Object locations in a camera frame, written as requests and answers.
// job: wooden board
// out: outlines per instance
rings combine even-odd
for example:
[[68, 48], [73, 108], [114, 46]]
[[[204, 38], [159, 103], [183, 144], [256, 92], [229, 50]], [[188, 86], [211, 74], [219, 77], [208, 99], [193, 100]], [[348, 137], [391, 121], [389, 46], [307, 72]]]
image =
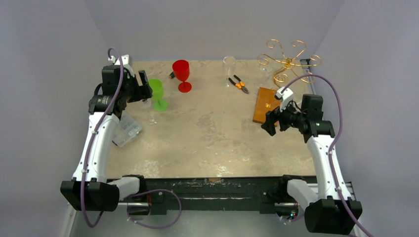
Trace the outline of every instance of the wooden board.
[[253, 114], [253, 122], [264, 123], [266, 120], [266, 112], [278, 107], [281, 102], [275, 99], [276, 90], [260, 87], [257, 95], [256, 107]]

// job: pliers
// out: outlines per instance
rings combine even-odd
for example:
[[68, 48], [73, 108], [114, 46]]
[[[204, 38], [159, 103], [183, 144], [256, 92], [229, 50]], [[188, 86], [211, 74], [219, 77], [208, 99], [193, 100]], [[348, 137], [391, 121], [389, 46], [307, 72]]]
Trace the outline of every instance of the pliers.
[[244, 82], [242, 82], [242, 80], [240, 80], [240, 78], [236, 75], [234, 75], [234, 78], [237, 79], [239, 81], [239, 83], [235, 83], [231, 78], [228, 78], [228, 80], [235, 86], [237, 86], [237, 88], [241, 89], [244, 93], [248, 94], [249, 90], [245, 87]]

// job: table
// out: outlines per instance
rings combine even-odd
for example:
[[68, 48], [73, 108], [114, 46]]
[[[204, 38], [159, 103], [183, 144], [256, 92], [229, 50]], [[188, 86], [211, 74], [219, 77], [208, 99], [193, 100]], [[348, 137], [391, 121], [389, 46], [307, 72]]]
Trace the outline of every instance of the table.
[[[192, 90], [181, 93], [176, 78], [169, 79], [173, 61], [134, 62], [148, 79], [160, 79], [168, 108], [153, 112], [158, 123], [149, 125], [149, 111], [128, 104], [126, 112], [143, 131], [122, 148], [112, 146], [108, 177], [141, 174], [146, 178], [315, 175], [303, 136], [288, 129], [271, 137], [252, 121], [259, 87], [274, 87], [256, 60], [238, 60], [235, 74], [250, 94], [225, 84], [222, 61], [189, 61]], [[302, 75], [301, 68], [294, 68]], [[310, 93], [298, 81], [291, 86], [295, 100]]]

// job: green goblet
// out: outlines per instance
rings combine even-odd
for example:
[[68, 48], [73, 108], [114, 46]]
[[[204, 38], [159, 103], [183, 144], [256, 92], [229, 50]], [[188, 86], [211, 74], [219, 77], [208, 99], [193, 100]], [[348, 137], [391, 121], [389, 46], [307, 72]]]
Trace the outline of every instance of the green goblet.
[[151, 97], [154, 100], [153, 108], [155, 111], [161, 112], [165, 111], [168, 107], [168, 102], [163, 99], [163, 83], [158, 79], [151, 79], [148, 81], [151, 89], [153, 90], [153, 96]]

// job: white wall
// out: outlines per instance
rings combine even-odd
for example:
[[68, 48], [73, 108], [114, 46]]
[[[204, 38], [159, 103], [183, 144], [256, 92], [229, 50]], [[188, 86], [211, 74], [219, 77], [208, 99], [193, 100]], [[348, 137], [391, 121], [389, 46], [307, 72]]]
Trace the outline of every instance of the white wall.
[[[340, 167], [376, 237], [418, 236], [419, 2], [345, 1], [317, 54], [315, 73], [337, 87], [343, 105]], [[325, 118], [338, 129], [332, 91]]]
[[107, 46], [135, 60], [253, 59], [279, 39], [313, 54], [343, 0], [85, 0]]
[[82, 0], [0, 3], [0, 236], [58, 236], [106, 50]]

